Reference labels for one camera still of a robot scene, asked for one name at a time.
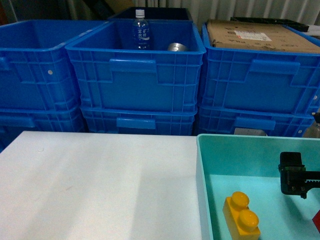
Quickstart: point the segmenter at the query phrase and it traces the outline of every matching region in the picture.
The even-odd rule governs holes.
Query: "bottle label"
[[[142,25],[140,27],[134,26],[133,38],[134,38],[134,44],[139,49],[149,49],[150,48],[149,26],[148,25]]]

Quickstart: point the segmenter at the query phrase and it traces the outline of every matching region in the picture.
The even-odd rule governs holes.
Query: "red object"
[[[318,229],[319,233],[320,233],[320,210],[317,212],[317,214],[312,218],[312,221],[316,227],[316,229]]]

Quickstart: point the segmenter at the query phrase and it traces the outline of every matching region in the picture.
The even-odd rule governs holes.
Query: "bottle cap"
[[[145,17],[145,10],[144,9],[136,9],[135,10],[135,17],[138,19],[143,19]]]

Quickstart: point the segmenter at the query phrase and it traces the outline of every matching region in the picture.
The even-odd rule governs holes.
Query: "teal plastic bin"
[[[259,217],[261,240],[318,240],[312,218],[320,189],[307,198],[280,188],[281,152],[300,152],[307,171],[320,171],[320,139],[201,134],[197,137],[196,184],[203,240],[230,240],[223,214],[226,197],[241,191]]]

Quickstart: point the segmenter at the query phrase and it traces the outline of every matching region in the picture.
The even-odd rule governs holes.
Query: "plastic water bottle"
[[[132,25],[133,41],[136,49],[149,50],[150,49],[150,31],[149,24],[145,20],[145,10],[135,10],[135,21]]]

